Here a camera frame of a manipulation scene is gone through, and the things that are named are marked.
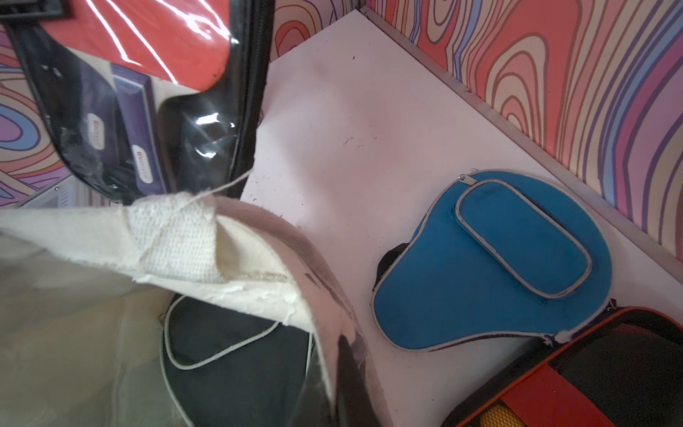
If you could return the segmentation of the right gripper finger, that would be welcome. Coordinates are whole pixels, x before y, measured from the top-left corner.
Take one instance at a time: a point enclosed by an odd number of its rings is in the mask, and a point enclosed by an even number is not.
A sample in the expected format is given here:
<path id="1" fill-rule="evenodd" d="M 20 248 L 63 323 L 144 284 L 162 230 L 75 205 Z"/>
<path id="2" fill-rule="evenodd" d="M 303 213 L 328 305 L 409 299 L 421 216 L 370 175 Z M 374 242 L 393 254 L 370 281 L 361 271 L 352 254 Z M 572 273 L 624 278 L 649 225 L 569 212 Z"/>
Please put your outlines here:
<path id="1" fill-rule="evenodd" d="M 336 414 L 341 427 L 380 427 L 350 344 L 345 336 L 338 341 Z"/>

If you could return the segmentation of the blue paddle case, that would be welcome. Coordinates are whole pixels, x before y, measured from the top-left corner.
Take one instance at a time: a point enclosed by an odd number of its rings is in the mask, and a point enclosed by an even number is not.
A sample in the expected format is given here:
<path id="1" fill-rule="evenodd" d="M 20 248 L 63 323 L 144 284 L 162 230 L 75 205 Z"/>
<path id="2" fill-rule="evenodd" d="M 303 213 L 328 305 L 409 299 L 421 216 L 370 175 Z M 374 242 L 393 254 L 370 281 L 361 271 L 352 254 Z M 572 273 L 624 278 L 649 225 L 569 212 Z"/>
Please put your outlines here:
<path id="1" fill-rule="evenodd" d="M 475 340 L 565 343 L 608 307 L 613 263 L 594 217 L 528 174 L 463 174 L 406 243 L 378 264 L 371 309 L 395 347 L 433 352 Z"/>

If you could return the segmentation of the black red paddle case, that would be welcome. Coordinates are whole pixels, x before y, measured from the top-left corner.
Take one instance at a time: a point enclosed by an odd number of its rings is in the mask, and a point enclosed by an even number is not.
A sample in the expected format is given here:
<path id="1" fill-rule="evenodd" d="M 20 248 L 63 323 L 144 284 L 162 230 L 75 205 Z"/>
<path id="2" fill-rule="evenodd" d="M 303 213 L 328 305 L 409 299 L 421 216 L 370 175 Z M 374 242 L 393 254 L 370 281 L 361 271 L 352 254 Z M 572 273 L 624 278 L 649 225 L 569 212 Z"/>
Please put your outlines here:
<path id="1" fill-rule="evenodd" d="M 446 417 L 446 426 L 680 426 L 682 325 L 608 311 L 569 343 L 532 348 Z"/>

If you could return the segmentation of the white canvas tote bag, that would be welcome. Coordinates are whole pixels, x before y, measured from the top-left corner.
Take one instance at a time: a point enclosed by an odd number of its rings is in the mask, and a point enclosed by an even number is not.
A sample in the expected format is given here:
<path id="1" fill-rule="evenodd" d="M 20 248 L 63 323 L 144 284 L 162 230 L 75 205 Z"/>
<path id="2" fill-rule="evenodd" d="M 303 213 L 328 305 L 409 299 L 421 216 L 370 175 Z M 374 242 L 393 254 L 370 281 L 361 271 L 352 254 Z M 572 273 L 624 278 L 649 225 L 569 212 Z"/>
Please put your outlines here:
<path id="1" fill-rule="evenodd" d="M 262 208 L 181 193 L 1 214 L 2 425 L 190 426 L 160 353 L 177 295 L 312 335 L 286 426 L 339 426 L 341 336 L 391 424 L 358 319 L 318 249 Z"/>

